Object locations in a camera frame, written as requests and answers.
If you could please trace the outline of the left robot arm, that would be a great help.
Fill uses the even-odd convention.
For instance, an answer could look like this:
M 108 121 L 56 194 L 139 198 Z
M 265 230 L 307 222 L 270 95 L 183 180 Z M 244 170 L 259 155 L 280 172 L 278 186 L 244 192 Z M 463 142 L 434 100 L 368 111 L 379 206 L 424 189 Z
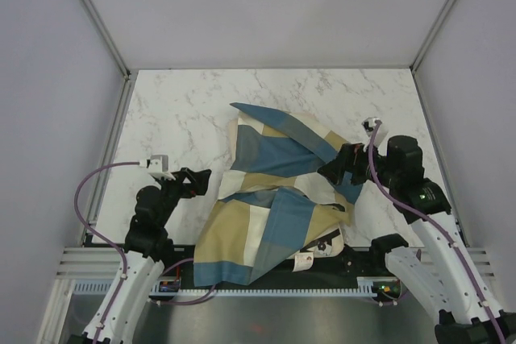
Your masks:
M 157 185 L 149 185 L 138 191 L 129 231 L 123 245 L 119 246 L 89 225 L 79 210 L 78 199 L 85 183 L 95 174 L 125 166 L 146 168 Z M 175 267 L 192 261 L 191 258 L 176 260 L 173 241 L 165 226 L 181 199 L 206 194 L 210 175 L 210 169 L 194 172 L 181 168 L 170 172 L 160 167 L 156 160 L 143 160 L 107 164 L 83 178 L 73 198 L 77 218 L 91 234 L 116 250 L 120 264 L 96 314 L 81 334 L 69 337 L 69 343 L 132 342 L 154 284 Z

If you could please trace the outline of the cream bear print pillow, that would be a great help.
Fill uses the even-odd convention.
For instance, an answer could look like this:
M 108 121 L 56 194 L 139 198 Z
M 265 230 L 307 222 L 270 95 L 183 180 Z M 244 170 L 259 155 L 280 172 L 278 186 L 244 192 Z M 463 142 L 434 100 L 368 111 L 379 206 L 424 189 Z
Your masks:
M 353 205 L 346 189 L 317 173 L 324 161 L 313 146 L 321 143 L 334 156 L 344 139 L 311 114 L 282 116 L 282 127 L 244 113 L 230 122 L 233 164 L 219 195 L 250 209 L 246 265 L 269 267 L 285 258 L 301 271 L 343 250 L 341 226 L 351 221 Z

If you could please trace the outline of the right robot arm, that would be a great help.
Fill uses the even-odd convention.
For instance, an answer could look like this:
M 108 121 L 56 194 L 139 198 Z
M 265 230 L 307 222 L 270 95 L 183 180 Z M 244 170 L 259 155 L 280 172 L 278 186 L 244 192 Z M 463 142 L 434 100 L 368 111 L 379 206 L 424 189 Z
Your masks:
M 378 275 L 393 274 L 407 287 L 432 318 L 439 343 L 508 343 L 515 337 L 515 314 L 506 312 L 490 292 L 443 190 L 424 176 L 417 139 L 394 136 L 385 155 L 373 144 L 344 144 L 318 173 L 333 184 L 372 181 L 419 237 L 433 272 L 395 234 L 372 241 L 368 265 Z

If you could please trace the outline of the blue beige checked pillowcase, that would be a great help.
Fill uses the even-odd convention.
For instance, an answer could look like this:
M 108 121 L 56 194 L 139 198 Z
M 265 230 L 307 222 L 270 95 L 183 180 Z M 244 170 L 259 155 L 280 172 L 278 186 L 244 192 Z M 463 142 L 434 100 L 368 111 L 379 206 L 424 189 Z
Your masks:
M 307 114 L 236 103 L 235 158 L 198 238 L 193 281 L 248 285 L 287 259 L 297 271 L 343 250 L 361 187 L 319 169 L 344 139 Z

